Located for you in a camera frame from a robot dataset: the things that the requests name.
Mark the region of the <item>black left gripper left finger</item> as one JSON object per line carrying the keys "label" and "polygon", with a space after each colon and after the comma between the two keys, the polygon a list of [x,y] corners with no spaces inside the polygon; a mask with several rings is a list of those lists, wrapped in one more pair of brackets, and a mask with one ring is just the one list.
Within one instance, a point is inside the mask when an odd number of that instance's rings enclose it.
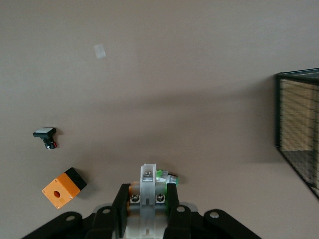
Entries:
{"label": "black left gripper left finger", "polygon": [[100,207],[87,232],[88,239],[120,239],[127,225],[130,184],[122,184],[110,206]]}

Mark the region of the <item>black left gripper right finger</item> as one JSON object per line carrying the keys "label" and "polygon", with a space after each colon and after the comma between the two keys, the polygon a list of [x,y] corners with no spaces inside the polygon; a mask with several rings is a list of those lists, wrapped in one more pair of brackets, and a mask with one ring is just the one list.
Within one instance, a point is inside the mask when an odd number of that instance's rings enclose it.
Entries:
{"label": "black left gripper right finger", "polygon": [[176,184],[167,185],[166,201],[168,204],[168,225],[164,232],[164,238],[198,239],[195,219],[199,213],[180,203]]}

